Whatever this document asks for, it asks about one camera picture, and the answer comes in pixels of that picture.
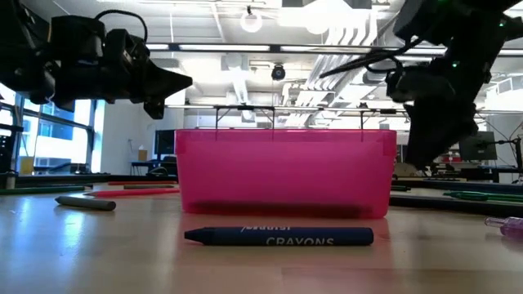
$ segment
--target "pink plastic bin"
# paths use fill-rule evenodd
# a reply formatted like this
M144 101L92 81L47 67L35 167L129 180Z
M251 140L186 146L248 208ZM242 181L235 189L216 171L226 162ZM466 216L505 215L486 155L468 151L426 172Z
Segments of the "pink plastic bin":
M396 157L388 130L178 130L185 212L381 218Z

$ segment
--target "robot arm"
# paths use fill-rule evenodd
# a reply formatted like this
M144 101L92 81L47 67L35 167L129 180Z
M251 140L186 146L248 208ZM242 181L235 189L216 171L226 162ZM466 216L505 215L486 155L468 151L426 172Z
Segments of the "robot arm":
M324 73L337 74L380 60L392 59L387 72L387 94L405 105L411 119L406 161L423 168L466 136L477 132L474 99L491 79L490 69L506 41L523 36L521 18L505 10L520 0L405 0L394 27L405 47L371 51L368 55ZM395 58L428 41L447 51L425 65L403 67ZM437 109L445 111L442 117Z
M106 33L100 18L109 13L135 16L143 38L125 29ZM32 28L18 0L0 2L3 20L0 82L25 93L35 104L54 102L68 109L76 99L129 99L144 103L154 119L163 118L164 100L189 87L192 79L158 68L145 46L143 19L126 11L104 11L94 19L59 16L51 20L47 39Z

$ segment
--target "computer monitor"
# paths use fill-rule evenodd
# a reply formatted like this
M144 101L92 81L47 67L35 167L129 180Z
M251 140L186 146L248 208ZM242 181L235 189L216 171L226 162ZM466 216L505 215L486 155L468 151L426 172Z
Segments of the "computer monitor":
M161 154L174 154L174 130L156 131L154 152L159 158Z
M459 141L459 153L462 160L497 160L496 144L493 131L479 131Z

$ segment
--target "blue crayon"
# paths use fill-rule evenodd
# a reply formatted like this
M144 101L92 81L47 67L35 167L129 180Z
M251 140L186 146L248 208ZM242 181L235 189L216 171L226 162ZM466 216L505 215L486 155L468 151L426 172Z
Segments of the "blue crayon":
M185 238L215 246L365 246L374 241L370 228L205 227Z

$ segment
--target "wooden table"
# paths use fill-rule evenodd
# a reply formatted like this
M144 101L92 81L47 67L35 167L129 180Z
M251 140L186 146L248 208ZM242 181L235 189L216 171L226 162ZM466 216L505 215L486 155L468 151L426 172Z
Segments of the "wooden table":
M483 217L392 207L382 220L181 213L177 196L120 199L114 212L56 195L0 198L0 293L521 293L523 245ZM214 225L370 226L371 247L204 247Z

